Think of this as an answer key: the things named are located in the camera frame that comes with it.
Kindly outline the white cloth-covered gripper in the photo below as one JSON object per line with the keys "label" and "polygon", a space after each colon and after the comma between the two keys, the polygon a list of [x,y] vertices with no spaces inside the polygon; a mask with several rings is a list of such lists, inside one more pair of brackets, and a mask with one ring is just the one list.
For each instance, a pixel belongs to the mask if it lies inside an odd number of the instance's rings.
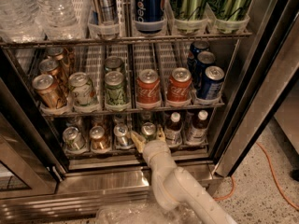
{"label": "white cloth-covered gripper", "polygon": [[143,152],[143,159],[152,172],[167,175],[177,168],[171,151],[165,140],[164,129],[157,125],[156,139],[146,144],[146,139],[135,131],[130,131],[130,136],[139,153]]}

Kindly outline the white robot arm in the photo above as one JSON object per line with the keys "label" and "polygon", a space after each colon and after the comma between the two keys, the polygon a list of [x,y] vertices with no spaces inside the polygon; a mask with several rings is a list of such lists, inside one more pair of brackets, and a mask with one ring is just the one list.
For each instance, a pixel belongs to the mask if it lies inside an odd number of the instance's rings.
{"label": "white robot arm", "polygon": [[148,142],[135,131],[130,131],[130,138],[151,169],[152,191],[164,210],[186,203],[204,224],[237,224],[186,169],[176,165],[165,141]]}

